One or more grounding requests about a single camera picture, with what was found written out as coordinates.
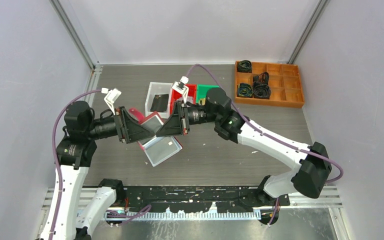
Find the red plastic bin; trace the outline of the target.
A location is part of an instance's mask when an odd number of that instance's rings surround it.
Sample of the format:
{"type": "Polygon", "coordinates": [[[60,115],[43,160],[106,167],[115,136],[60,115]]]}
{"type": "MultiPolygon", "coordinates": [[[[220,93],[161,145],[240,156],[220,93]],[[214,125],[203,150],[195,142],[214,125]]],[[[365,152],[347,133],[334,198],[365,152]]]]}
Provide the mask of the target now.
{"type": "MultiPolygon", "coordinates": [[[[196,103],[197,98],[197,85],[196,84],[186,84],[188,87],[188,93],[187,93],[187,102],[190,102],[192,104],[196,103]]],[[[175,91],[174,89],[171,89],[171,92],[169,94],[169,113],[172,114],[175,106],[176,101],[182,101],[183,95],[175,91]]]]}

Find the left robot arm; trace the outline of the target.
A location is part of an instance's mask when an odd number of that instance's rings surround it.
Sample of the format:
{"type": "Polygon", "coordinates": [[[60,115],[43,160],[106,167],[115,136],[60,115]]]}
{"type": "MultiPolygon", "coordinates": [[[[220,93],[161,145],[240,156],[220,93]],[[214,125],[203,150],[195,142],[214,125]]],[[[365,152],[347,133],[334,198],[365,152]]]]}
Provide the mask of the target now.
{"type": "Polygon", "coordinates": [[[69,103],[62,111],[64,137],[54,144],[55,189],[40,240],[90,240],[111,205],[121,206],[127,197],[121,180],[105,178],[84,210],[79,211],[80,196],[89,172],[96,141],[118,137],[130,144],[150,138],[154,133],[119,107],[106,117],[95,117],[86,101],[69,103]]]}

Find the green plastic bin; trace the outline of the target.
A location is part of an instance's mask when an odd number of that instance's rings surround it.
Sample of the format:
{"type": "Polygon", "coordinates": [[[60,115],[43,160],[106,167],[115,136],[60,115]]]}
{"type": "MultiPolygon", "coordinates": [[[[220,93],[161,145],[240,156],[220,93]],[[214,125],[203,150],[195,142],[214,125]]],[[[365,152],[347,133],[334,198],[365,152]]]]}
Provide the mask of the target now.
{"type": "Polygon", "coordinates": [[[198,84],[196,86],[196,104],[201,104],[202,100],[205,100],[207,92],[210,89],[218,88],[218,85],[198,84]]]}

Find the black credit card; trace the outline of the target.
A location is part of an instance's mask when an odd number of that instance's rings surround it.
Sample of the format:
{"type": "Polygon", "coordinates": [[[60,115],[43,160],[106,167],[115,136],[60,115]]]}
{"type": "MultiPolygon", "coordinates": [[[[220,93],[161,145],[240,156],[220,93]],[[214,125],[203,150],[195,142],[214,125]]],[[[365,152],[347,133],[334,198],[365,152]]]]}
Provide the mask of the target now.
{"type": "Polygon", "coordinates": [[[151,112],[166,112],[169,104],[169,94],[156,94],[152,100],[151,112]]]}

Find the orange compartment tray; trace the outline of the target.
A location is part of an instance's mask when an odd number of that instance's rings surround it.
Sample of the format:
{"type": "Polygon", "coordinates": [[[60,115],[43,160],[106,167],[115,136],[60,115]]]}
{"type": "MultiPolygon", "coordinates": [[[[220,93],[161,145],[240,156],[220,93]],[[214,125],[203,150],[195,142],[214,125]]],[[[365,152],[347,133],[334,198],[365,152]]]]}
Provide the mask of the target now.
{"type": "Polygon", "coordinates": [[[265,105],[274,107],[302,108],[305,104],[305,96],[302,88],[300,69],[294,64],[252,62],[252,73],[237,72],[237,63],[234,69],[234,101],[238,104],[265,105]],[[255,98],[254,96],[237,97],[237,86],[247,83],[252,86],[253,75],[269,73],[268,86],[271,89],[269,99],[255,98]]]}

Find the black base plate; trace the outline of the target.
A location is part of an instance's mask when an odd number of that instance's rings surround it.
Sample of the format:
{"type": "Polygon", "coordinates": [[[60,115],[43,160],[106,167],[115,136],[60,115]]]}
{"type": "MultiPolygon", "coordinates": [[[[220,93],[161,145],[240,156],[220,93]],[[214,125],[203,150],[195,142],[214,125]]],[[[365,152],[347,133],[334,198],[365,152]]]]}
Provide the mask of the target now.
{"type": "Polygon", "coordinates": [[[272,209],[263,203],[256,186],[126,186],[123,198],[111,207],[127,207],[129,213],[151,205],[151,213],[206,213],[215,205],[217,213],[250,213],[254,208],[272,209]]]}

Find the red leather card holder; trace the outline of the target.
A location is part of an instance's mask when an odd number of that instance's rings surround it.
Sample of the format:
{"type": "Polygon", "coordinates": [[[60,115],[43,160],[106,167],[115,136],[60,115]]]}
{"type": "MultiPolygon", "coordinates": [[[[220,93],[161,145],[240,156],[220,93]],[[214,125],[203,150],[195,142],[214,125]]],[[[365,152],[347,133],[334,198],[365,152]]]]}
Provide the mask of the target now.
{"type": "MultiPolygon", "coordinates": [[[[163,125],[163,120],[156,111],[148,116],[144,116],[139,110],[133,107],[128,111],[138,120],[138,123],[142,127],[152,130],[154,134],[163,125]]],[[[137,143],[153,167],[158,166],[183,149],[183,146],[174,136],[158,137],[154,135],[140,140],[137,143]]]]}

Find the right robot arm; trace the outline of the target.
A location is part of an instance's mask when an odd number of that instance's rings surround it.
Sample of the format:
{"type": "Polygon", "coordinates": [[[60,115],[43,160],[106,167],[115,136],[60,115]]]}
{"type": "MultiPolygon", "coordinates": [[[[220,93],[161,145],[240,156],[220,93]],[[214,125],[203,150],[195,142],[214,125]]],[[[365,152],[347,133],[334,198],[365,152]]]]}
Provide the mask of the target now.
{"type": "Polygon", "coordinates": [[[327,161],[326,147],[296,142],[258,125],[238,110],[221,88],[211,88],[205,102],[185,104],[176,101],[167,121],[156,132],[158,137],[186,135],[192,125],[214,123],[214,131],[224,140],[252,147],[289,167],[279,175],[268,175],[255,191],[255,198],[263,205],[271,205],[278,197],[300,193],[317,199],[332,171],[327,161]]]}

